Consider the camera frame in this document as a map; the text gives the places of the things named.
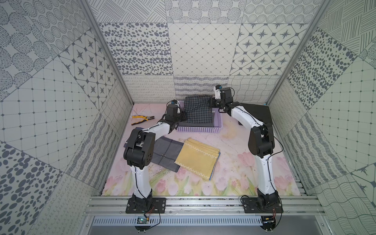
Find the purple plastic basket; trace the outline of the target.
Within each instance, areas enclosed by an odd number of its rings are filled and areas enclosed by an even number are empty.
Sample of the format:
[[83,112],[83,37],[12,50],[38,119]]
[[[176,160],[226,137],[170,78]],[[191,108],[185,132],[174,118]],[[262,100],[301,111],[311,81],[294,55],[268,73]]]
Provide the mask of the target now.
[[185,127],[178,125],[177,131],[194,133],[219,133],[223,126],[220,113],[215,108],[211,108],[211,113],[211,123],[214,124],[214,127]]

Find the black grid pillowcase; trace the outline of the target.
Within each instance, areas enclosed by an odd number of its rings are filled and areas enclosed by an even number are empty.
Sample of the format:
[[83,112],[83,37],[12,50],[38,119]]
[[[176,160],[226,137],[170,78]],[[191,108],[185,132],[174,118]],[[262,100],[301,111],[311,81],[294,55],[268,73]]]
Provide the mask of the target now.
[[188,123],[211,123],[212,122],[212,96],[194,95],[185,97],[184,111]]

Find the yellow zigzag pillowcase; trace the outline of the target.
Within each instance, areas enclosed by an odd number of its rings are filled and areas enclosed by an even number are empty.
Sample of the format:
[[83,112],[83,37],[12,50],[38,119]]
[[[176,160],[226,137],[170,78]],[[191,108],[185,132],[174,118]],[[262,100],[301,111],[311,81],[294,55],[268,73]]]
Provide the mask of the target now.
[[184,142],[175,163],[209,181],[219,156],[218,148],[189,138]]

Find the plain grey pillowcase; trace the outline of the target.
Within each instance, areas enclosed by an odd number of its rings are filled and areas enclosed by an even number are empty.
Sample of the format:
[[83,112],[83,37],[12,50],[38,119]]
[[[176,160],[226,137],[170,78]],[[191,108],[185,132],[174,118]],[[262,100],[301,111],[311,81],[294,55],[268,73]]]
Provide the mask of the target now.
[[213,123],[189,123],[189,122],[180,122],[179,126],[185,127],[214,127]]

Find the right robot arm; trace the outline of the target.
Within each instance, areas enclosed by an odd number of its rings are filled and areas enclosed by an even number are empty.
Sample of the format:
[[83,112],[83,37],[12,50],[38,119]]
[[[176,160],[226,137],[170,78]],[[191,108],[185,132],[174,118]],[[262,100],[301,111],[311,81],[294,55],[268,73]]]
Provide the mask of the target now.
[[223,110],[250,131],[248,148],[256,157],[258,171],[258,204],[266,210],[280,203],[272,174],[272,156],[275,148],[274,133],[271,123],[264,123],[250,114],[238,102],[228,99],[211,98],[212,108]]

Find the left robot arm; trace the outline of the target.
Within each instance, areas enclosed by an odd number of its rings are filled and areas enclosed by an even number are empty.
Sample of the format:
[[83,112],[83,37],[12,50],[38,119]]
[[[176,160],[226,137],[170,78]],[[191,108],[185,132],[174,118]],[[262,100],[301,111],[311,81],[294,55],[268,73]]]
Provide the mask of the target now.
[[136,187],[130,199],[131,206],[136,206],[144,212],[153,207],[148,166],[154,154],[155,142],[175,130],[182,121],[185,121],[185,115],[181,108],[170,105],[154,126],[132,130],[123,154],[131,168]]

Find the dark grey plaid pillowcase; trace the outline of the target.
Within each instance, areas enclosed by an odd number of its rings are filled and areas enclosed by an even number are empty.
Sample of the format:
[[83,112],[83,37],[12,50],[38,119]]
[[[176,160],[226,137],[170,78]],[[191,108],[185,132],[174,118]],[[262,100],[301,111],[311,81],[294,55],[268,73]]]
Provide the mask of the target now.
[[175,163],[180,154],[183,143],[166,138],[159,138],[154,145],[154,152],[151,162],[162,166],[170,171],[178,172],[180,166]]

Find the black plastic tool case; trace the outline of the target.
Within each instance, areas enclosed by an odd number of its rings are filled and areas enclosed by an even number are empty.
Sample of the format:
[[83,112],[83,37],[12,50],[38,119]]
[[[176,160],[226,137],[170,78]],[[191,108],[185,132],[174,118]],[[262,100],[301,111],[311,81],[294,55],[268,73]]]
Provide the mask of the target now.
[[246,104],[241,103],[240,104],[243,107],[243,110],[251,114],[255,119],[258,119],[259,121],[263,123],[269,123],[272,126],[273,121],[270,113],[270,109],[266,105],[261,104]]

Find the yellow handled pliers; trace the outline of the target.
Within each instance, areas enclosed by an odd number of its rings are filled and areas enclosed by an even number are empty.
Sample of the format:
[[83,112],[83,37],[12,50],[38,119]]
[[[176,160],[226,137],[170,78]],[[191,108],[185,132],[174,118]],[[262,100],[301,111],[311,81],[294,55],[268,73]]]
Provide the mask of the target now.
[[149,120],[152,120],[152,119],[155,119],[154,116],[142,116],[142,115],[135,115],[135,116],[132,116],[132,119],[136,119],[135,122],[133,122],[131,125],[138,125],[138,124],[141,124],[143,122],[147,122]]

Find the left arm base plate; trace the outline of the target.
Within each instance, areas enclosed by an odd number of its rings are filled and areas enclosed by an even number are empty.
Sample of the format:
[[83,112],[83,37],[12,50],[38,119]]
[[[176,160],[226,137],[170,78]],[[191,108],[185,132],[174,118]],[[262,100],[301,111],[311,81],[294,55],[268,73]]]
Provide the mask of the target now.
[[138,198],[132,196],[127,203],[127,214],[144,214],[144,213],[165,213],[166,198],[152,197],[152,198]]

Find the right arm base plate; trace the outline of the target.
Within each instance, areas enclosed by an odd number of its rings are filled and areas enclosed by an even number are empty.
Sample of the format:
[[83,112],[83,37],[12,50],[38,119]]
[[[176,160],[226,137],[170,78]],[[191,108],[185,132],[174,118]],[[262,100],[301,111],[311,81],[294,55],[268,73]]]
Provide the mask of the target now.
[[247,197],[244,195],[240,198],[240,202],[245,213],[279,214],[284,212],[280,203],[274,204],[272,206],[264,206],[259,202],[258,198],[254,197]]

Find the aluminium mounting rail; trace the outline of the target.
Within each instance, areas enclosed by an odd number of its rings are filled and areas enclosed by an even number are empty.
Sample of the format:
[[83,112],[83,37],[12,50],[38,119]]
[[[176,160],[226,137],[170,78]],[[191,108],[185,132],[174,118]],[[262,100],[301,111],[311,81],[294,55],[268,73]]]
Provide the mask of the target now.
[[[84,215],[123,215],[129,196],[93,196]],[[324,208],[316,196],[282,196],[283,215],[322,215]],[[163,215],[244,214],[239,196],[167,196]]]

